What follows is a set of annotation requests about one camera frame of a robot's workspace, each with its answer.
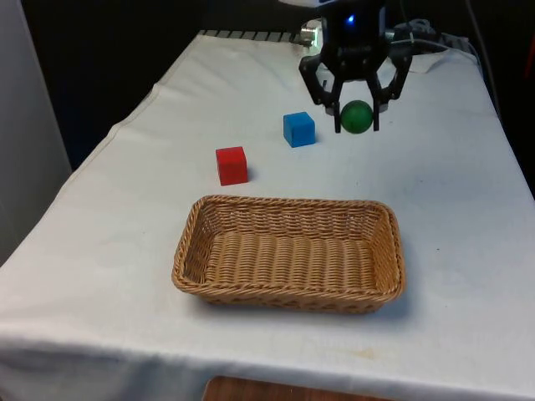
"wall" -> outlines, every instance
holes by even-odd
[[[0,1],[0,266],[70,172],[21,10]]]

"ball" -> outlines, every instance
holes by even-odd
[[[363,100],[354,100],[344,106],[340,119],[346,131],[362,134],[374,122],[374,111]]]

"cable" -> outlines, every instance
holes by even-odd
[[[481,53],[483,54],[483,60],[485,61],[485,65],[487,66],[488,82],[491,86],[492,97],[494,98],[494,108],[496,109],[496,114],[498,118],[502,120],[502,112],[500,110],[500,104],[498,101],[498,93],[496,90],[496,83],[494,82],[494,74],[492,73],[491,60],[488,57],[487,47],[485,46],[485,41],[483,40],[482,32],[479,29],[479,24],[477,23],[476,14],[474,13],[474,10],[471,7],[471,0],[465,0],[465,4],[466,4],[466,10],[468,11],[468,14],[470,15],[471,23],[474,26],[474,30],[476,31],[477,40],[481,47]]]
[[[405,26],[407,29],[409,29],[409,36],[412,43],[415,42],[415,35],[412,33],[412,26],[409,23],[409,19],[407,18],[407,12],[405,11],[405,1],[400,0],[400,7],[401,7],[401,15],[403,15],[403,19],[405,20]]]
[[[411,43],[413,43],[412,40],[403,39],[403,40],[395,40],[391,44],[411,44]],[[435,48],[442,48],[444,50],[453,50],[454,52],[458,52],[459,54],[462,54],[463,56],[468,57],[471,61],[474,61],[473,58],[471,57],[473,55],[476,57],[477,65],[478,66],[481,65],[481,59],[479,58],[479,54],[477,54],[477,52],[475,52],[474,54],[470,54],[470,53],[465,52],[464,50],[460,50],[459,48],[452,48],[442,43],[431,42],[430,40],[424,40],[424,39],[414,39],[414,43],[427,44],[429,46],[434,46]]]

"wicker basket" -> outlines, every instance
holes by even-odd
[[[379,202],[214,195],[192,207],[172,279],[211,303],[363,313],[403,292],[405,266]]]

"table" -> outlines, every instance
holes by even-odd
[[[388,401],[384,398],[334,393],[305,387],[258,382],[242,378],[213,378],[202,401]]]
[[[287,43],[197,37],[0,268],[6,400],[200,399],[209,378],[377,397],[535,398],[535,208],[476,65],[410,74],[381,131],[334,133]],[[381,72],[391,73],[388,66]],[[364,84],[342,103],[370,101]],[[291,149],[283,114],[318,143]],[[245,185],[214,150],[243,146]],[[209,306],[171,283],[206,194],[373,199],[395,211],[407,289],[364,316]]]

